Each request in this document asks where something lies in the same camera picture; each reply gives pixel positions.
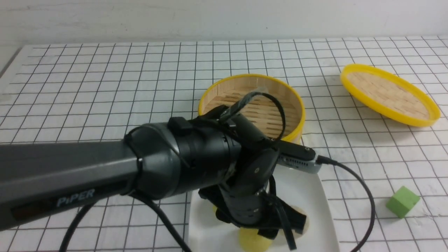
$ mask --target bamboo steamer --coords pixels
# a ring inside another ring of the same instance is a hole
[[[288,84],[269,76],[241,74],[216,82],[202,96],[199,102],[199,115],[203,115],[219,105],[231,106],[256,88],[267,89],[267,92],[282,104],[286,115],[286,130],[283,140],[300,143],[305,123],[305,108],[302,99]],[[241,113],[265,135],[275,138],[280,134],[282,129],[280,113],[268,98],[255,97],[241,110]]]

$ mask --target bamboo steamer lid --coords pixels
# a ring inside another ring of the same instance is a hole
[[[288,84],[265,75],[242,74],[222,79],[213,84],[201,98],[199,115],[203,115],[219,105],[231,106],[244,95],[257,88],[265,88],[284,108],[286,130],[283,140],[299,143],[305,122],[305,108],[300,96]],[[282,121],[277,107],[268,98],[255,97],[241,113],[269,137],[277,137],[282,129]]]
[[[440,118],[434,101],[400,77],[367,65],[347,65],[341,82],[359,101],[376,112],[416,127],[433,125]]]

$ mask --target woven bamboo base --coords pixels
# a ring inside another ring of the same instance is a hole
[[[368,97],[390,109],[409,117],[429,119],[429,111],[422,101],[391,81],[364,72],[349,73],[347,79]]]
[[[202,97],[202,107],[200,111],[207,113],[219,105],[230,106],[240,100],[245,94],[258,87],[266,87],[269,94],[273,95],[282,104],[286,115],[286,130],[284,136],[293,132],[302,119],[302,105],[295,94],[288,86],[282,85],[274,79],[263,76],[242,75],[238,78],[223,80],[212,87],[209,92]],[[280,113],[277,107],[268,98],[263,96],[255,97],[248,105],[241,110],[241,113],[255,124],[265,135],[277,137],[282,129]],[[300,141],[298,133],[291,142]]]

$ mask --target black cable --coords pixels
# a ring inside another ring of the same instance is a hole
[[[146,195],[140,193],[139,191],[135,191],[130,194],[131,197],[145,203],[149,206],[154,212],[159,216],[165,227],[168,229],[169,233],[173,236],[179,246],[182,248],[184,252],[191,252],[191,249],[188,247],[187,243],[183,240],[183,238],[176,231],[172,223],[169,221],[168,217],[165,213],[158,207],[151,199],[149,199]]]
[[[364,188],[364,190],[367,193],[367,197],[369,197],[370,207],[371,207],[369,226],[367,228],[367,231],[366,231],[366,234],[364,235],[364,237],[361,239],[361,241],[359,241],[359,243],[356,245],[356,247],[354,249],[352,249],[351,252],[359,251],[359,249],[366,243],[367,239],[369,238],[369,236],[373,230],[373,225],[375,224],[375,201],[373,199],[373,195],[370,192],[370,189],[366,185],[364,180],[358,174],[356,174],[353,170],[351,170],[349,167],[345,166],[344,164],[341,164],[338,161],[335,161],[335,160],[325,157],[325,156],[318,156],[316,163],[334,165],[334,166],[341,167],[342,169],[348,171],[361,183],[362,187]]]
[[[92,208],[92,206],[95,203],[85,205],[79,210],[79,212],[76,214],[75,218],[73,219],[72,223],[70,224],[69,228],[67,229],[64,238],[62,239],[62,243],[59,247],[59,252],[66,252],[67,248],[69,246],[70,240],[73,236],[73,233],[75,232],[75,229],[78,227],[79,223],[81,222],[82,218],[86,215],[86,213]]]

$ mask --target yellow sponge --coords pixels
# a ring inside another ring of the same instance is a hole
[[[273,240],[258,235],[258,229],[240,228],[239,241],[245,252],[265,252]]]

